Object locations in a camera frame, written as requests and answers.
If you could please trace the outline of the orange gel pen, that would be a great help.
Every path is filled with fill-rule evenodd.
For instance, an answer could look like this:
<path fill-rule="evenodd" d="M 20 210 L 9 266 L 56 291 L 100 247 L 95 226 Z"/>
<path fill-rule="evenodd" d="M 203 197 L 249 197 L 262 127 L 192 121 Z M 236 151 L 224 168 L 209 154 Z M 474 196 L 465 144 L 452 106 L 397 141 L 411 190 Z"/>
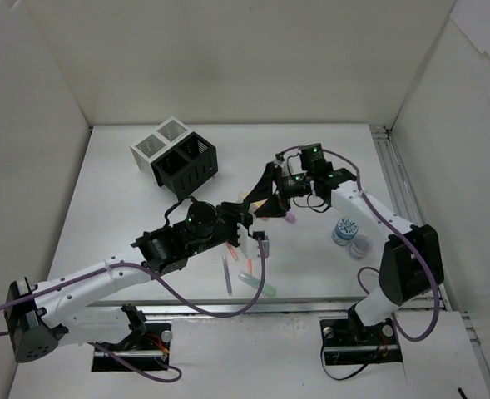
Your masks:
<path fill-rule="evenodd" d="M 227 243 L 226 244 L 226 248 L 228 249 L 231 257 L 233 258 L 233 260 L 236 261 L 236 262 L 238 262 L 240 259 L 239 259 L 238 254 L 236 253 L 234 247 L 231 244 Z"/>

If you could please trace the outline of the purple gel pen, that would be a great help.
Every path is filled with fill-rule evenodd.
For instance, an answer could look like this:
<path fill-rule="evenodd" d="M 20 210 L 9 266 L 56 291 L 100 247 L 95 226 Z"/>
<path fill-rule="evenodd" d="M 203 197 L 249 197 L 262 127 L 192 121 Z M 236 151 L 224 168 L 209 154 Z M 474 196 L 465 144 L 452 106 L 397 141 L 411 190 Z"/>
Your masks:
<path fill-rule="evenodd" d="M 232 296 L 233 290 L 232 290 L 232 285 L 231 285 L 231 278 L 230 278 L 230 270 L 229 270 L 229 265 L 228 265 L 228 260 L 226 256 L 222 256 L 222 265 L 223 265 L 223 271 L 224 271 L 224 276 L 225 276 L 225 286 L 226 286 L 226 292 L 229 296 Z"/>

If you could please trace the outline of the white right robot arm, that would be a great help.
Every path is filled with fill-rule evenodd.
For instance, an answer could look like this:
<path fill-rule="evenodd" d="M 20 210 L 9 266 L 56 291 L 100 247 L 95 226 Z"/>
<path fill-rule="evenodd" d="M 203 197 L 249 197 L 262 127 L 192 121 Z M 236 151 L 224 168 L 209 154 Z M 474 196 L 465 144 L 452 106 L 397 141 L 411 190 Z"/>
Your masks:
<path fill-rule="evenodd" d="M 435 329 L 439 316 L 438 287 L 443 283 L 443 263 L 437 231 L 417 226 L 388 209 L 364 190 L 359 168 L 334 168 L 325 159 L 321 144 L 296 148 L 301 171 L 296 174 L 285 151 L 267 163 L 255 187 L 244 198 L 245 207 L 258 202 L 258 218 L 282 218 L 298 197 L 318 197 L 326 209 L 336 209 L 356 224 L 384 238 L 378 285 L 348 312 L 346 331 L 356 342 L 366 342 L 377 325 L 408 301 L 423 293 L 433 295 L 433 316 L 428 328 L 415 341 Z"/>

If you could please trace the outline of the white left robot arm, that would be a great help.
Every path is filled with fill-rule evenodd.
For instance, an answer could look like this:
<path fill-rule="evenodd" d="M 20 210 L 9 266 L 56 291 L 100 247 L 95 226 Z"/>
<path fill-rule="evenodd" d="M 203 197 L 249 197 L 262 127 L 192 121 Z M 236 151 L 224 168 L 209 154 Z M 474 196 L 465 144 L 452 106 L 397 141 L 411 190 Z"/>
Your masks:
<path fill-rule="evenodd" d="M 4 317 L 16 362 L 32 362 L 57 347 L 86 342 L 120 343 L 132 349 L 145 337 L 143 313 L 131 305 L 92 305 L 125 288 L 182 270 L 189 258 L 222 244 L 248 256 L 266 257 L 269 239 L 250 231 L 252 215 L 241 204 L 214 206 L 192 200 L 184 220 L 145 232 L 109 259 L 63 278 L 12 282 Z"/>

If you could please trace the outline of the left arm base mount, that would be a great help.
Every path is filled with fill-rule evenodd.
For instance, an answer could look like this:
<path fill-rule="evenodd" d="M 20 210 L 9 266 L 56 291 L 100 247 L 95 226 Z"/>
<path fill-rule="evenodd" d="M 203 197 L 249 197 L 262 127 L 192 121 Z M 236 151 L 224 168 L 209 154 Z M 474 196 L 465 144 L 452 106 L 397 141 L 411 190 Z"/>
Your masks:
<path fill-rule="evenodd" d="M 168 322 L 149 322 L 146 334 L 118 344 L 102 343 L 121 360 L 143 372 L 163 371 L 171 356 L 172 325 Z M 130 372 L 128 367 L 99 349 L 93 350 L 91 372 Z"/>

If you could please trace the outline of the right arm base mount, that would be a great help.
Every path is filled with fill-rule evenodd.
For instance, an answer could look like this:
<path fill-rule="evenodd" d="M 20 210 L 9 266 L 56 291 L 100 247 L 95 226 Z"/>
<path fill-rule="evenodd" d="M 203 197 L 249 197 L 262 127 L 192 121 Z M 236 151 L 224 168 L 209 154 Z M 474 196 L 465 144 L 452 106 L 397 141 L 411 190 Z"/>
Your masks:
<path fill-rule="evenodd" d="M 326 366 L 402 363 L 403 354 L 393 321 L 366 328 L 357 335 L 349 328 L 347 318 L 322 318 L 322 358 Z"/>

